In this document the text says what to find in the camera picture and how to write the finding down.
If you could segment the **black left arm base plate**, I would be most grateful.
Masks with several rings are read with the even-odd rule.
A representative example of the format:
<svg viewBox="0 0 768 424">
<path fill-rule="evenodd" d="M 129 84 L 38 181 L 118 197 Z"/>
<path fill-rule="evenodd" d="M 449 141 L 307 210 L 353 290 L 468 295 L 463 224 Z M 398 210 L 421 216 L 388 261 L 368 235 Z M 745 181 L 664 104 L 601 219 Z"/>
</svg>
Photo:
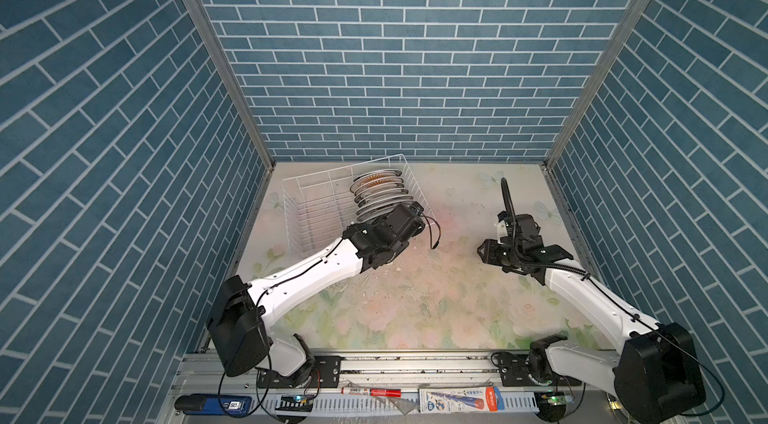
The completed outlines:
<svg viewBox="0 0 768 424">
<path fill-rule="evenodd" d="M 315 356 L 289 376 L 282 376 L 274 369 L 267 368 L 259 371 L 257 386 L 260 389 L 335 389 L 339 384 L 341 362 L 339 355 Z"/>
</svg>

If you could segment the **white plate green rim text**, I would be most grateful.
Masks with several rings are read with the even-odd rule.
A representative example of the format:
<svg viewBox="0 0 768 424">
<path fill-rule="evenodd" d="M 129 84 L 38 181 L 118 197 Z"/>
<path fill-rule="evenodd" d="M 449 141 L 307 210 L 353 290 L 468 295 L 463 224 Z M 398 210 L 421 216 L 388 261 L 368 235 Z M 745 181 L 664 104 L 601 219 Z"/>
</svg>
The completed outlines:
<svg viewBox="0 0 768 424">
<path fill-rule="evenodd" d="M 386 216 L 390 214 L 393 210 L 396 210 L 398 206 L 404 206 L 406 208 L 412 206 L 413 201 L 404 201 L 404 202 L 397 202 L 397 203 L 388 203 L 384 206 L 379 206 L 378 208 L 372 208 L 370 210 L 362 212 L 360 216 L 358 216 L 357 221 L 364 223 L 364 222 L 372 222 L 373 220 L 376 220 L 376 218 L 380 218 L 382 216 Z"/>
</svg>

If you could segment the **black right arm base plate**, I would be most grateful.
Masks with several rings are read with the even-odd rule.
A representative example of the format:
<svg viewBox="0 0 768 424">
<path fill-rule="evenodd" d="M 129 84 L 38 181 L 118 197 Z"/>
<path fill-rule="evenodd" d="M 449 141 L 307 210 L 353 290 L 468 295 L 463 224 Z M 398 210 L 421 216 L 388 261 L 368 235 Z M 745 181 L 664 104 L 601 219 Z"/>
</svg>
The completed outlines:
<svg viewBox="0 0 768 424">
<path fill-rule="evenodd" d="M 490 355 L 490 361 L 497 368 L 504 387 L 564 387 L 569 390 L 582 384 L 575 378 L 561 375 L 534 377 L 529 370 L 527 354 L 496 351 Z"/>
</svg>

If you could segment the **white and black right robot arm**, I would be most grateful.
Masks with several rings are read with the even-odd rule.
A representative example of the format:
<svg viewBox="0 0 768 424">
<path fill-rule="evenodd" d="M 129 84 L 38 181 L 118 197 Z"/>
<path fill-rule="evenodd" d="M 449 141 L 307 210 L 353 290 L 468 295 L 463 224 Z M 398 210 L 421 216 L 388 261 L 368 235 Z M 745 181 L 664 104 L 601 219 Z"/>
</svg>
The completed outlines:
<svg viewBox="0 0 768 424">
<path fill-rule="evenodd" d="M 640 423 L 661 423 L 706 401 L 702 368 L 690 333 L 663 324 L 596 281 L 559 245 L 516 246 L 487 239 L 477 253 L 485 264 L 534 278 L 580 311 L 609 341 L 585 348 L 560 335 L 530 345 L 530 378 L 550 384 L 568 377 L 614 397 Z"/>
</svg>

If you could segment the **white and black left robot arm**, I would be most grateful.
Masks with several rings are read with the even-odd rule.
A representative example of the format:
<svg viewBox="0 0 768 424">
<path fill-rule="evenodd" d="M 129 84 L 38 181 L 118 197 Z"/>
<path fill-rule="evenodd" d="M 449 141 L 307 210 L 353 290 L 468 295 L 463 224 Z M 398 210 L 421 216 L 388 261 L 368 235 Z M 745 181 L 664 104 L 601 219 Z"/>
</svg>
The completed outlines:
<svg viewBox="0 0 768 424">
<path fill-rule="evenodd" d="M 425 228 L 421 204 L 397 204 L 370 222 L 350 224 L 340 238 L 288 268 L 249 282 L 226 279 L 206 322 L 224 375 L 259 368 L 295 385 L 306 380 L 315 358 L 303 338 L 282 338 L 272 326 L 326 288 L 391 263 Z"/>
</svg>

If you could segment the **white wire dish rack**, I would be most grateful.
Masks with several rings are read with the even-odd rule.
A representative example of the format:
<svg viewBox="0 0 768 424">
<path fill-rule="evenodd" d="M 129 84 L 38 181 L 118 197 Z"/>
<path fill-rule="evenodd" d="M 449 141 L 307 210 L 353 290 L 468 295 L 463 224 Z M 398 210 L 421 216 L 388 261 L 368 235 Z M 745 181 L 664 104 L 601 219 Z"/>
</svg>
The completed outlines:
<svg viewBox="0 0 768 424">
<path fill-rule="evenodd" d="M 283 205 L 291 256 L 308 257 L 338 238 L 350 224 L 358 222 L 358 204 L 350 185 L 359 176 L 394 173 L 424 208 L 434 213 L 406 157 L 395 154 L 312 172 L 283 180 Z"/>
</svg>

